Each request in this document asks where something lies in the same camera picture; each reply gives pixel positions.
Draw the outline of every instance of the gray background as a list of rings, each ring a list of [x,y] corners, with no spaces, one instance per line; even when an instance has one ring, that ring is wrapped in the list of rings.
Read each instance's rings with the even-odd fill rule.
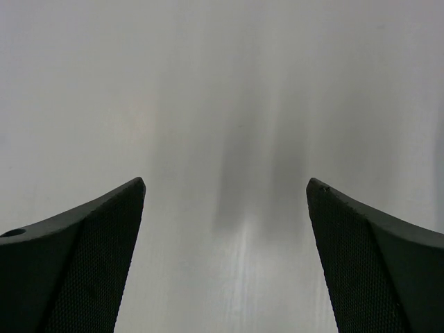
[[[0,232],[142,176],[116,332],[335,332],[305,185],[444,232],[443,17],[0,0]]]

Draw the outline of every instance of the screw hole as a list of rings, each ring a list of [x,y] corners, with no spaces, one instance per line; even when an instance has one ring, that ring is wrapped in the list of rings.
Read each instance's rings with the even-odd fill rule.
[[[5,232],[4,234],[2,234],[0,237],[12,237],[12,236],[17,236],[19,234],[24,234],[26,232],[25,229],[14,229],[14,230],[10,230],[8,232]]]

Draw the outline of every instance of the textured black surface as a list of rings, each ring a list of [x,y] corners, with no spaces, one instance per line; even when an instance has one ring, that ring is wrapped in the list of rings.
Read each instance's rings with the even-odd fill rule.
[[[410,332],[366,217],[316,182],[307,197],[339,331]]]
[[[0,332],[113,332],[144,194],[136,178],[0,238]]]

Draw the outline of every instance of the gray surface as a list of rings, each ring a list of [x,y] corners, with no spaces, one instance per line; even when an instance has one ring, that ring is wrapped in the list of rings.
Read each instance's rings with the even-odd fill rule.
[[[116,332],[334,332],[305,184],[442,230],[443,14],[0,0],[0,233],[142,176]]]

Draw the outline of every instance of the black plastic part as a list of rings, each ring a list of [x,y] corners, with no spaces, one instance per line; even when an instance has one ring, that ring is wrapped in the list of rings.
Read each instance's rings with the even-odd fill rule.
[[[444,235],[319,180],[310,219],[340,332],[444,332]]]
[[[113,332],[142,217],[136,178],[0,236],[0,332]]]

